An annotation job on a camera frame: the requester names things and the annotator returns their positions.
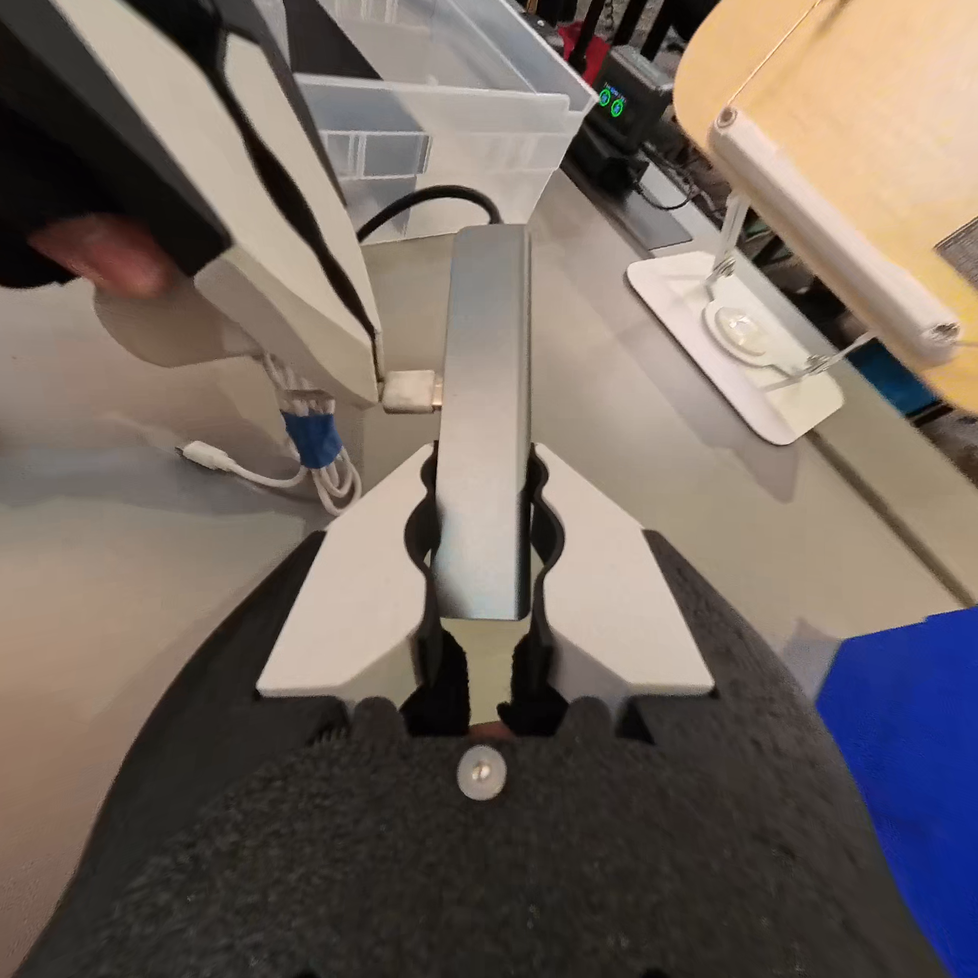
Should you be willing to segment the wooden book stand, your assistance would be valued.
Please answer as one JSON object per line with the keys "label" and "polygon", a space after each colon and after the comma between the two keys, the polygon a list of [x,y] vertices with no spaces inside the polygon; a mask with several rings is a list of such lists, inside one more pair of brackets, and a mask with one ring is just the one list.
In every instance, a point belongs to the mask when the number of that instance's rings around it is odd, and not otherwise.
{"label": "wooden book stand", "polygon": [[[753,431],[787,446],[843,405],[878,339],[976,411],[977,3],[720,2],[676,75],[678,123],[731,189],[711,251],[629,266],[639,298]],[[737,257],[753,209],[863,324],[814,354]]]}

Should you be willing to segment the blue tape band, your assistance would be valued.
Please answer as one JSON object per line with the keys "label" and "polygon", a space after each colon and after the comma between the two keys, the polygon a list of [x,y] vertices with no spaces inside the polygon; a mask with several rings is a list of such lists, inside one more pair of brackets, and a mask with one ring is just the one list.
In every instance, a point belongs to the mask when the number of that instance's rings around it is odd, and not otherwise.
{"label": "blue tape band", "polygon": [[288,438],[304,468],[311,471],[324,470],[340,456],[343,444],[332,413],[299,415],[282,411],[281,416]]}

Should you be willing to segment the grey metal USB hub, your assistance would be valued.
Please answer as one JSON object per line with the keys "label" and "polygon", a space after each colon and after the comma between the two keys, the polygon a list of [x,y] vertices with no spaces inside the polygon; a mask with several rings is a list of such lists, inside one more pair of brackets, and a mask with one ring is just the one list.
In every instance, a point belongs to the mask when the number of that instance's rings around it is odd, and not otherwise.
{"label": "grey metal USB hub", "polygon": [[431,563],[450,619],[515,621],[529,610],[530,266],[524,225],[455,238]]}

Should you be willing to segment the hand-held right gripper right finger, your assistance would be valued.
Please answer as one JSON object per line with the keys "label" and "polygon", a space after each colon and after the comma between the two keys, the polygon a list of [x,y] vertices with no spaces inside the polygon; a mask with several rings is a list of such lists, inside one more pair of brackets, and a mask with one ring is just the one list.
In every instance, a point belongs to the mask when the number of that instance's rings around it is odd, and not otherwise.
{"label": "hand-held right gripper right finger", "polygon": [[543,444],[533,540],[543,568],[532,631],[552,654],[548,685],[620,713],[644,695],[697,696],[715,680],[642,525]]}

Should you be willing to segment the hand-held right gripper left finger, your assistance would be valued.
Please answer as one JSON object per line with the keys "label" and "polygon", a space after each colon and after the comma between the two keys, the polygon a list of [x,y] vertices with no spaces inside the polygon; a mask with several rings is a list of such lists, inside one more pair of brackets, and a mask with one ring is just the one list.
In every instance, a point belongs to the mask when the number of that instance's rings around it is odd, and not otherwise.
{"label": "hand-held right gripper left finger", "polygon": [[430,556],[439,544],[437,446],[422,446],[336,518],[257,680],[265,698],[403,705],[440,652]]}

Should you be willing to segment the clear plastic bin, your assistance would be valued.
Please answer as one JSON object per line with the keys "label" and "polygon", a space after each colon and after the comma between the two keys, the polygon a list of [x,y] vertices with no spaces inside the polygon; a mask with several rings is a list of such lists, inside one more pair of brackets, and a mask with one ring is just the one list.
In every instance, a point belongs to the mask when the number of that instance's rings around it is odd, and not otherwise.
{"label": "clear plastic bin", "polygon": [[[595,96],[521,9],[318,2],[382,77],[293,72],[354,227],[411,191],[447,185],[526,224]],[[290,65],[284,2],[257,5]]]}

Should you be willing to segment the black charger with green lights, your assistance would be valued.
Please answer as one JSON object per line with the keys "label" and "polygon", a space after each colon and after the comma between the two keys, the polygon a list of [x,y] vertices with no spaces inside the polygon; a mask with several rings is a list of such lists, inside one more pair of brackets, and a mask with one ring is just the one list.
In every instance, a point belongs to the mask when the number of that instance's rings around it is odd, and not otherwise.
{"label": "black charger with green lights", "polygon": [[577,170],[609,196],[625,196],[648,161],[643,146],[672,103],[674,83],[630,46],[609,50],[593,80],[596,101],[571,143]]}

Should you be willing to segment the person's left hand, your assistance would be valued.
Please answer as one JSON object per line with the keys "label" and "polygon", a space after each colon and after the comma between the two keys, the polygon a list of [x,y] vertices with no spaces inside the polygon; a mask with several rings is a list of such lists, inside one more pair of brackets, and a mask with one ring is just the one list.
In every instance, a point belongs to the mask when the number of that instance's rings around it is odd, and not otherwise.
{"label": "person's left hand", "polygon": [[137,223],[111,214],[87,214],[32,232],[31,249],[73,275],[115,296],[153,300],[164,295],[179,269]]}

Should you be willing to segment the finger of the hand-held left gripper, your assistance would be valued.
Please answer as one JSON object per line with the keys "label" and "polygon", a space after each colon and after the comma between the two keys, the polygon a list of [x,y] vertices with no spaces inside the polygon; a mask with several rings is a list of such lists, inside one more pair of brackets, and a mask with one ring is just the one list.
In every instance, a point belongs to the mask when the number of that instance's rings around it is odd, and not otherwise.
{"label": "finger of the hand-held left gripper", "polygon": [[275,44],[264,19],[215,12],[204,32],[216,42],[203,67],[178,40],[129,2],[55,2],[110,78],[230,237],[221,260],[246,280],[243,298],[208,298],[273,356],[326,394],[353,406],[381,398],[383,342],[367,336],[337,299],[316,256],[282,214],[265,177],[270,153],[243,118],[223,79],[227,31]]}
{"label": "finger of the hand-held left gripper", "polygon": [[281,51],[227,31],[223,79],[270,153],[266,184],[311,248],[337,299],[372,340],[383,337],[361,247],[319,132]]}

